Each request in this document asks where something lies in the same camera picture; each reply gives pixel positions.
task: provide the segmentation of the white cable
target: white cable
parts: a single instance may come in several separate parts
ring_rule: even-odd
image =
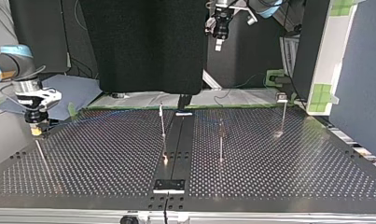
[[[2,8],[2,7],[0,7],[0,9],[1,9],[1,11],[2,12],[4,12],[4,14],[7,16],[7,18],[9,19],[9,21],[10,21],[10,24],[11,24],[11,26],[12,26],[12,28],[13,28],[13,26],[14,26],[14,24],[13,24],[13,20],[8,16],[8,14],[7,14],[7,12]],[[8,27],[7,27],[7,25],[1,20],[1,18],[0,18],[0,22],[1,22],[1,24],[4,26],[4,28],[15,38],[15,39],[17,39],[17,37],[16,37],[16,35],[14,34],[14,32],[12,32]]]
[[[11,86],[13,86],[13,84],[6,85],[6,86],[4,86],[4,87],[2,87],[0,89],[1,94],[3,94],[9,101],[15,103],[16,105],[19,105],[19,106],[23,107],[26,110],[37,110],[37,109],[39,109],[39,106],[37,106],[36,108],[29,108],[29,107],[27,107],[25,105],[21,105],[19,102],[15,101],[15,99],[13,99],[12,97],[10,97],[6,93],[4,93],[4,89],[6,89],[8,87],[11,87]]]
[[[0,6],[0,10],[5,14],[5,16],[9,19],[10,23],[13,25],[13,19],[10,16],[10,12],[6,11],[3,7]]]
[[[83,30],[87,31],[88,29],[86,27],[84,27],[82,25],[82,23],[80,23],[79,19],[77,18],[77,3],[79,2],[79,0],[77,0],[75,2],[75,8],[74,8],[74,14],[75,14],[75,20],[77,21],[77,24],[79,24],[80,27],[82,27]]]

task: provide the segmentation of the cable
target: cable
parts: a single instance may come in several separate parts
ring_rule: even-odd
[[[289,0],[285,0],[282,3],[277,4],[277,5],[272,5],[272,4],[269,4],[269,3],[265,2],[264,0],[259,0],[259,3],[261,5],[263,5],[263,6],[265,6],[265,7],[280,7],[281,5],[283,5],[283,4],[287,3],[287,2],[289,2]]]
[[[6,12],[2,7],[0,7],[0,9],[1,9],[1,11],[4,12],[4,14],[7,16],[7,18],[8,18],[9,21],[10,21],[10,24],[12,25],[12,28],[13,28],[13,26],[14,26],[14,24],[13,24],[13,20],[9,17],[9,15],[7,14],[7,12]],[[1,22],[1,24],[4,26],[4,28],[9,32],[9,34],[12,35],[15,39],[17,39],[17,37],[16,37],[16,35],[14,34],[14,32],[12,32],[12,31],[7,27],[7,25],[1,20],[1,18],[0,18],[0,22]]]
[[[45,65],[42,65],[40,66],[38,69],[36,69],[32,74],[28,75],[28,76],[25,76],[25,77],[17,77],[17,78],[13,78],[13,81],[20,81],[20,80],[23,80],[23,79],[26,79],[28,77],[33,77],[35,75],[37,75],[38,73],[41,73],[43,72],[43,70],[46,69],[46,66]]]
[[[287,8],[286,8],[285,19],[284,19],[284,24],[283,24],[284,29],[285,29],[285,27],[286,27],[286,19],[287,19],[287,13],[289,12],[289,8],[290,8],[290,5],[288,4],[288,5],[287,5]],[[285,60],[286,60],[285,36],[286,36],[286,32],[285,32],[284,35],[283,35],[284,57],[285,57]],[[298,95],[301,104],[303,105],[304,109],[307,111],[307,106],[303,103],[303,100],[301,99],[301,97],[300,97],[300,95],[299,95],[299,92],[298,92],[298,90],[296,89],[295,83],[293,82],[293,78],[290,76],[290,73],[289,73],[289,67],[287,66],[287,63],[285,63],[285,67],[286,67],[286,76],[289,77],[289,79],[290,79],[290,83],[292,84],[292,87],[293,87],[293,90],[294,90],[295,93]]]
[[[11,86],[13,86],[13,84],[6,85],[6,86],[4,86],[4,87],[2,87],[2,88],[0,89],[1,94],[3,94],[4,96],[6,96],[6,98],[7,98],[9,101],[15,103],[16,105],[19,105],[19,106],[23,107],[23,108],[26,109],[26,110],[37,110],[37,109],[39,109],[39,106],[37,106],[36,108],[29,108],[29,107],[27,107],[27,106],[25,106],[25,105],[21,105],[19,102],[15,101],[15,100],[14,100],[13,98],[11,98],[9,95],[7,95],[6,93],[4,93],[4,89],[6,89],[7,87],[11,87]]]
[[[5,14],[5,16],[7,16],[7,18],[9,19],[10,23],[13,25],[13,19],[12,17],[9,15],[9,12],[7,12],[3,7],[0,6],[0,10]]]
[[[57,127],[57,126],[63,126],[63,125],[68,125],[68,124],[77,124],[77,123],[82,123],[82,122],[87,122],[87,121],[93,121],[93,120],[97,120],[97,119],[106,119],[106,118],[108,118],[108,117],[110,117],[112,115],[117,115],[117,114],[132,112],[132,111],[138,111],[138,110],[139,109],[118,110],[118,111],[115,111],[115,112],[112,112],[112,113],[109,113],[109,114],[105,114],[105,115],[94,117],[94,118],[90,118],[90,119],[72,120],[72,121],[68,121],[68,122],[65,122],[65,123],[58,123],[58,124],[50,125],[49,127],[50,128],[54,128],[54,127]]]
[[[79,0],[77,0],[77,1],[75,2],[75,8],[74,8],[75,20],[77,21],[77,24],[79,24],[79,26],[82,27],[83,30],[87,31],[88,28],[84,27],[84,26],[82,25],[82,23],[80,23],[79,19],[77,18],[77,3],[78,3],[78,2],[79,2]]]
[[[90,78],[92,78],[92,70],[91,70],[91,68],[89,68],[85,63],[81,62],[80,60],[78,60],[78,59],[76,59],[76,58],[73,58],[72,56],[70,56],[70,58],[71,58],[72,61],[75,61],[75,62],[77,62],[77,63],[80,63],[80,64],[82,64],[84,67],[86,67],[86,68],[90,71],[90,73],[91,73]]]
[[[165,201],[164,211],[163,211],[163,214],[164,214],[164,224],[168,224],[168,217],[167,217],[168,196],[169,196],[169,194],[167,194],[167,200]]]
[[[217,99],[224,99],[224,98],[226,98],[226,97],[229,95],[229,93],[231,92],[232,89],[240,88],[240,87],[242,87],[242,86],[248,84],[248,82],[249,82],[253,77],[255,77],[255,76],[256,76],[256,75],[251,76],[248,80],[246,80],[246,82],[245,82],[244,84],[241,84],[241,85],[237,85],[237,86],[231,87],[231,88],[229,89],[229,91],[228,91],[224,96],[222,96],[222,97],[214,96],[214,101],[216,102],[217,105],[220,105],[220,106],[223,107],[223,105],[220,104],[220,103],[216,100],[216,98],[217,98]]]

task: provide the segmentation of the metal rod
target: metal rod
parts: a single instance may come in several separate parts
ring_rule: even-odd
[[[286,104],[287,104],[287,102],[284,103],[284,113],[283,113],[283,121],[281,122],[281,132],[284,131],[285,113],[286,113]]]
[[[220,151],[219,151],[219,160],[223,161],[223,137],[220,136]]]
[[[164,118],[163,118],[163,113],[162,113],[162,103],[160,103],[159,115],[160,115],[160,118],[161,118],[161,131],[162,131],[161,135],[163,137],[165,137]]]
[[[225,126],[223,124],[223,119],[220,119],[219,122],[219,143],[220,143],[220,149],[219,149],[219,160],[223,161],[223,137],[226,136]]]
[[[37,139],[35,139],[35,143],[36,143],[36,146],[38,148],[38,151],[39,151],[39,154],[40,154],[40,157],[45,160],[45,154],[43,153],[43,150],[42,150],[42,147],[40,146],[39,144],[39,141]]]

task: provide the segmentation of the black curtain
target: black curtain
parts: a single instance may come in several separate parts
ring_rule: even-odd
[[[206,0],[81,0],[106,92],[197,94]]]

